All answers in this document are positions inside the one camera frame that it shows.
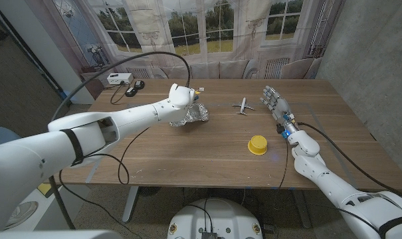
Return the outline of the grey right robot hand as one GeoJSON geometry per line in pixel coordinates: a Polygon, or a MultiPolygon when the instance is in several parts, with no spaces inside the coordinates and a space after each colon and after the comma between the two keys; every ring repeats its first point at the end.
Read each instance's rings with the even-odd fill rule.
{"type": "Polygon", "coordinates": [[[265,86],[263,96],[260,101],[271,111],[272,117],[276,120],[277,133],[287,139],[289,135],[298,131],[298,125],[288,102],[270,86],[265,86]]]}

